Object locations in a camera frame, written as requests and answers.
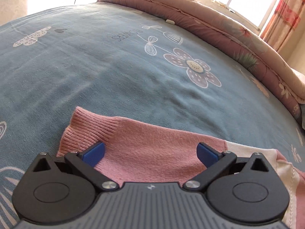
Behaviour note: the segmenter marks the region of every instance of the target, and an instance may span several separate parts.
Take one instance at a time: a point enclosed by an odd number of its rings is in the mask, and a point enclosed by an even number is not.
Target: metal screw
[[[116,186],[117,186],[117,184],[113,181],[104,182],[102,184],[102,187],[104,189],[114,189],[114,188],[116,188]]]
[[[188,188],[199,188],[200,187],[200,182],[190,180],[185,183],[185,186]]]

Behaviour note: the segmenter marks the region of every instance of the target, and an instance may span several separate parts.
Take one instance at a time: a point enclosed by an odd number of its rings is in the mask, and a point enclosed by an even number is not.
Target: blue gripper pad
[[[98,162],[105,156],[106,147],[102,142],[97,142],[79,154],[82,161],[91,167],[96,166]]]
[[[212,147],[201,142],[197,145],[197,157],[207,168],[209,168],[223,156],[221,153],[214,150]]]

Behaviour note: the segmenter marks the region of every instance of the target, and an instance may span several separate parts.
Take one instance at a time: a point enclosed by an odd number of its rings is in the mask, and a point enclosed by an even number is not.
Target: pink knit fabric
[[[278,150],[249,147],[123,117],[106,117],[77,107],[62,136],[58,156],[69,151],[83,151],[97,141],[106,144],[106,154],[95,168],[120,185],[123,182],[173,181],[183,184],[205,169],[196,156],[199,142],[205,142],[220,152],[229,148],[239,157],[250,157],[252,153],[261,151],[290,195],[283,222],[289,228],[304,229],[305,174],[288,163]]]
[[[172,182],[183,184],[202,172],[196,147],[205,142],[225,151],[226,141],[211,136],[154,126],[122,117],[106,117],[77,107],[58,151],[83,151],[97,141],[106,144],[96,169],[118,182]]]

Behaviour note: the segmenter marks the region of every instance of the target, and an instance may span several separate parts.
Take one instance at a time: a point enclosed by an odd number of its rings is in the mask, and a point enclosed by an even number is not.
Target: ribbed cuff
[[[107,143],[114,135],[119,117],[107,117],[76,107],[70,125],[60,140],[57,156],[71,151],[83,151],[95,142]]]

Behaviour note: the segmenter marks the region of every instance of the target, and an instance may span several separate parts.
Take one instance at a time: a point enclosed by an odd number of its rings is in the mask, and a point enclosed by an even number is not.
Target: curtain
[[[300,22],[305,0],[280,0],[260,37],[277,52]]]

